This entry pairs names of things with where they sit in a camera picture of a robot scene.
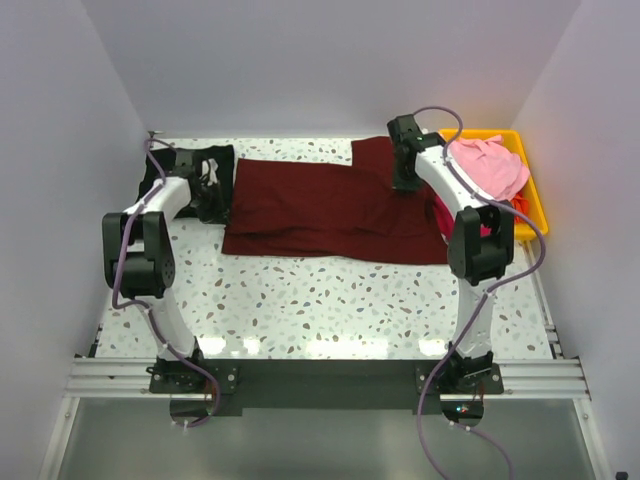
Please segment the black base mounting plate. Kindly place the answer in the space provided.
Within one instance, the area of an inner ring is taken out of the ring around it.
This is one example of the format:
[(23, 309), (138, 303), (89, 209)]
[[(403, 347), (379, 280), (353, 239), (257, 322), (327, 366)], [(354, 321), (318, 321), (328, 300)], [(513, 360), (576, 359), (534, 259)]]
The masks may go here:
[(434, 360), (200, 359), (191, 369), (159, 359), (147, 368), (149, 391), (170, 398), (173, 418), (240, 416), (247, 409), (416, 410), (451, 412), (452, 399), (471, 403), (504, 391), (498, 365), (471, 374), (445, 367), (427, 380)]

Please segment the aluminium frame rail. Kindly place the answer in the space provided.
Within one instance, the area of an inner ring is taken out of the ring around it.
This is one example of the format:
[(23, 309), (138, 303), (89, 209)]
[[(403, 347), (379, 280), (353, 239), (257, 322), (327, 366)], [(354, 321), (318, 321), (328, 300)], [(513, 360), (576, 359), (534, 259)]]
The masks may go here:
[[(174, 238), (176, 304), (225, 394), (405, 383), (417, 396), (460, 322), (459, 287), (445, 266), (339, 257), (225, 255), (213, 237)], [(582, 366), (566, 360), (524, 245), (495, 296), (498, 369), (488, 395), (582, 399)]]

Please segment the pink t shirt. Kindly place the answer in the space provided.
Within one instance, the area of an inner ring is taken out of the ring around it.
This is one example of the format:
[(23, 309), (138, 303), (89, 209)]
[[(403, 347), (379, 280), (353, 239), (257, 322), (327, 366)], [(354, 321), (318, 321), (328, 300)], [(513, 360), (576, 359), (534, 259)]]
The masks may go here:
[(469, 178), (497, 201), (511, 200), (530, 178), (521, 156), (504, 146), (504, 136), (459, 138), (448, 149)]

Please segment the orange t shirt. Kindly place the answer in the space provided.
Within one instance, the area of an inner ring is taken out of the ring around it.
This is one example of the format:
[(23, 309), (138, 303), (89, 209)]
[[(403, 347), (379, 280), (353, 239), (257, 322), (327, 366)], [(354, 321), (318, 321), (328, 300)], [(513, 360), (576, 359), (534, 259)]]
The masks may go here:
[[(514, 210), (516, 210), (517, 212), (519, 212), (521, 215), (523, 215), (525, 217), (529, 217), (529, 210), (530, 210), (529, 201), (524, 197), (524, 195), (521, 192), (518, 192), (510, 200), (510, 204), (511, 204), (511, 207)], [(521, 216), (515, 215), (514, 216), (514, 223), (516, 225), (525, 224), (526, 221)]]

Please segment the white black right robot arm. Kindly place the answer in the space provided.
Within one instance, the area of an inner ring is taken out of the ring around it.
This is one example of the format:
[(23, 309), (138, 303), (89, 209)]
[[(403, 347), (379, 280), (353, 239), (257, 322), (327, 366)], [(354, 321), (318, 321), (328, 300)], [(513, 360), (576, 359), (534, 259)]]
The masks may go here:
[(431, 187), (453, 218), (447, 262), (458, 280), (458, 319), (445, 369), (448, 386), (469, 392), (493, 361), (489, 287), (501, 279), (514, 257), (514, 215), (463, 171), (438, 133), (425, 133), (413, 115), (387, 123), (393, 147), (393, 188), (415, 192)]

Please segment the yellow plastic bin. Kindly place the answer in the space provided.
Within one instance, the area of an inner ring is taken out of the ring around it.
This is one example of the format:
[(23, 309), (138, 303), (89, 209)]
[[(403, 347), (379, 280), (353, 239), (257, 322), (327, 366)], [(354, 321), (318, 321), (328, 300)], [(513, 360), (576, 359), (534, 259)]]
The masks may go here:
[(520, 134), (504, 129), (442, 129), (442, 137), (453, 139), (449, 154), (470, 180), (500, 200), (507, 199), (525, 214), (540, 232), (549, 232), (548, 222), (531, 173)]

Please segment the dark red t shirt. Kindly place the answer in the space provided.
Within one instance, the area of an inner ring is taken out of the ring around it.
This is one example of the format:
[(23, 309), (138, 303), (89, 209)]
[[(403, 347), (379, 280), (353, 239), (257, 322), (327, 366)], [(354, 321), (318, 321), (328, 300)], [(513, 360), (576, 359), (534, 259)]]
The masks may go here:
[(351, 153), (349, 166), (240, 160), (223, 253), (446, 264), (434, 194), (393, 189), (390, 140), (355, 140)]

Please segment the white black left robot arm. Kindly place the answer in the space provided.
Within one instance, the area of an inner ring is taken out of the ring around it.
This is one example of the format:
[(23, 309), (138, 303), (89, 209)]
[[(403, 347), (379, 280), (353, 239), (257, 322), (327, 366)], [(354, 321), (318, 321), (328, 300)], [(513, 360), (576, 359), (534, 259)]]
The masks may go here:
[(147, 318), (158, 358), (178, 361), (173, 382), (185, 392), (200, 390), (207, 368), (197, 361), (197, 340), (183, 320), (173, 293), (176, 261), (169, 224), (195, 218), (228, 225), (236, 152), (231, 145), (149, 148), (136, 202), (107, 213), (101, 223), (103, 267), (112, 306), (133, 306)]

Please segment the magenta t shirt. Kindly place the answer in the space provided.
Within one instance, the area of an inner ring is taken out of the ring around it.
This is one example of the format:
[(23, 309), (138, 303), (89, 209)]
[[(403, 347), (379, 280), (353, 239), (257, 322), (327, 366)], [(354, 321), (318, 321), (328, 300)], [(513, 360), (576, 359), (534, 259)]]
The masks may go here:
[(443, 240), (449, 243), (454, 230), (455, 218), (437, 195), (433, 199), (433, 213)]

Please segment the folded black t shirt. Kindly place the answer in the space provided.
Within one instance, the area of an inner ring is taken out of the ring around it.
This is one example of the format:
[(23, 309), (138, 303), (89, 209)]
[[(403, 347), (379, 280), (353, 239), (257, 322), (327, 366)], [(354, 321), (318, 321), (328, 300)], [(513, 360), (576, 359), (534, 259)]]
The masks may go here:
[(145, 166), (137, 204), (163, 180), (167, 182), (145, 212), (163, 210), (169, 221), (197, 218), (204, 224), (230, 223), (236, 166), (231, 145), (154, 150), (147, 154)]

